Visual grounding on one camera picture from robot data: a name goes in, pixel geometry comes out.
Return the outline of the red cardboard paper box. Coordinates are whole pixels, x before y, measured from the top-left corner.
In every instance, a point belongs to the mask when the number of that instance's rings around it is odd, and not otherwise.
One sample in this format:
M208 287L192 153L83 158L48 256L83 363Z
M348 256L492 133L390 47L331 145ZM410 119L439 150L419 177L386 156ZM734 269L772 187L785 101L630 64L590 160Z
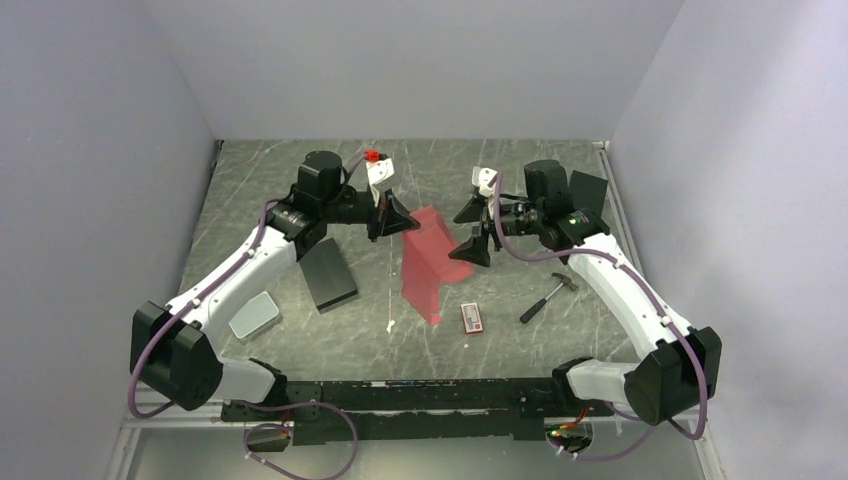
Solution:
M414 211L412 217L419 228L402 234L401 295L427 324L438 325L441 285L464 281L473 267L449 257L459 243L433 205Z

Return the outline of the black box near left arm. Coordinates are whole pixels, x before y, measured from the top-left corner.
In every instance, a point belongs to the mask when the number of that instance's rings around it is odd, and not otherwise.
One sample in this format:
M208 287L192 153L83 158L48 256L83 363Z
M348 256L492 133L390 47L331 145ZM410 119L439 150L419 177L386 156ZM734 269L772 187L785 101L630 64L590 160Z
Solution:
M316 244L299 265L319 314L334 310L359 295L353 273L335 239L328 238Z

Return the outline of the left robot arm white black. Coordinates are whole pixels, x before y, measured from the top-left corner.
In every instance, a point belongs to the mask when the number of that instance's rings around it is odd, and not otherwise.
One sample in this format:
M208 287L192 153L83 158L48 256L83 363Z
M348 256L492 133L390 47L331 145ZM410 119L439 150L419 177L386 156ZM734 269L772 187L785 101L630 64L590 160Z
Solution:
M312 151L282 198L261 207L238 248L193 287L159 306L146 302L132 318L130 413L151 418L211 399L248 404L264 420L287 406L287 377L257 359L228 358L216 347L230 321L271 280L296 265L332 224L363 225L370 241L415 230L419 222L392 191L392 158L366 150L348 165Z

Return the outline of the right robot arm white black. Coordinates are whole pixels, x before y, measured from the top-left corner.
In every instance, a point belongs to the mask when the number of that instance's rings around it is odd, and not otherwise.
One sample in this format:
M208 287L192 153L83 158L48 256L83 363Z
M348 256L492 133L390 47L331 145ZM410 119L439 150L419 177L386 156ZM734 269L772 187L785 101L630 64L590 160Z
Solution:
M455 216L471 237L449 254L481 267L491 251L527 263L558 260L581 277L616 318L634 347L635 363L579 358L558 370L551 388L557 411L574 415L590 400L628 407L641 422L669 423L690 439L702 436L715 394L722 341L678 314L627 258L602 214L606 179L566 171L557 160L523 168L525 192L502 191L503 176L476 167L473 194Z

